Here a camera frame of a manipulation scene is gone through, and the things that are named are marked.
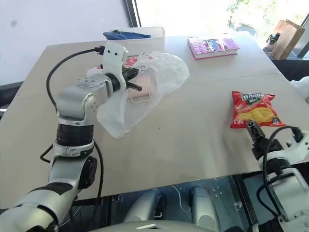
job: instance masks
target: white wall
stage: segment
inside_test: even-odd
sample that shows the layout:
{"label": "white wall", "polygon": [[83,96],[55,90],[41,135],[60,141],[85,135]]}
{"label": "white wall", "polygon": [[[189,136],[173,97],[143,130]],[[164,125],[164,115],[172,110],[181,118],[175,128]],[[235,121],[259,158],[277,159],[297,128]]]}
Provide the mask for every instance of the white wall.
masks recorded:
{"label": "white wall", "polygon": [[47,45],[128,27],[121,0],[1,0],[0,17],[0,85],[25,80]]}

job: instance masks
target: beige table surface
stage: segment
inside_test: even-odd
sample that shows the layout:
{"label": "beige table surface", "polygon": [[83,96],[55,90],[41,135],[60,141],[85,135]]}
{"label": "beige table surface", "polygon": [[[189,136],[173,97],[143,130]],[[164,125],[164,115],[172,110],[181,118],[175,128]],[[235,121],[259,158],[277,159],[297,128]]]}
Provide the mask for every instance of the beige table surface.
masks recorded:
{"label": "beige table surface", "polygon": [[[259,170],[246,130],[229,127],[232,90],[276,94],[273,106],[282,121],[309,130],[309,107],[294,87],[251,36],[233,38],[241,48],[238,55],[199,61],[193,60],[186,37],[166,38],[166,51],[183,58],[191,76],[124,138],[114,139],[95,124],[94,137],[104,156],[102,196]],[[0,208],[46,184],[49,165],[39,156],[55,139],[57,128],[45,90],[48,72],[63,57],[99,44],[47,47],[0,121]],[[84,77],[100,59],[87,54],[68,61],[55,73],[52,92]],[[263,127],[268,136],[274,129]],[[287,135],[284,131],[280,138]],[[99,168],[80,200],[96,196],[98,174]]]}

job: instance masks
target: book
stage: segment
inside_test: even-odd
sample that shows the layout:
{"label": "book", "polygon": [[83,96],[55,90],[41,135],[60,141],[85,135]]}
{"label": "book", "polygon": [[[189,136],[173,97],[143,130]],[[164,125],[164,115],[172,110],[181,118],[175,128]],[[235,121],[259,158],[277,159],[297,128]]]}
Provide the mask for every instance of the book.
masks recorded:
{"label": "book", "polygon": [[195,59],[233,55],[237,54],[239,49],[238,45],[229,38],[189,37],[188,44]]}

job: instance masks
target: white container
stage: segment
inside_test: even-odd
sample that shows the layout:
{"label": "white container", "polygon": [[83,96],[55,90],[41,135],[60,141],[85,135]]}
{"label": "white container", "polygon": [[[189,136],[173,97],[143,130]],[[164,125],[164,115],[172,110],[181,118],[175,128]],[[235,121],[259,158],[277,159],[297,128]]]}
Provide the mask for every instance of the white container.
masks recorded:
{"label": "white container", "polygon": [[151,38],[148,39],[113,40],[113,42],[126,47],[129,56],[138,56],[142,52],[165,52],[165,31],[163,27],[116,28],[110,32],[114,30],[151,35]]}

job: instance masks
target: red chip bag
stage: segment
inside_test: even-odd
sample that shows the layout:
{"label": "red chip bag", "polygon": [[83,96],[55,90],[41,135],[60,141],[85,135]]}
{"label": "red chip bag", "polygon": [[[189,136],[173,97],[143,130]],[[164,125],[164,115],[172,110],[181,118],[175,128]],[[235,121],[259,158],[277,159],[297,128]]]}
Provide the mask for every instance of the red chip bag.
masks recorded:
{"label": "red chip bag", "polygon": [[256,121],[260,126],[284,126],[270,101],[273,94],[232,92],[234,101],[234,117],[231,128],[246,128],[247,120]]}

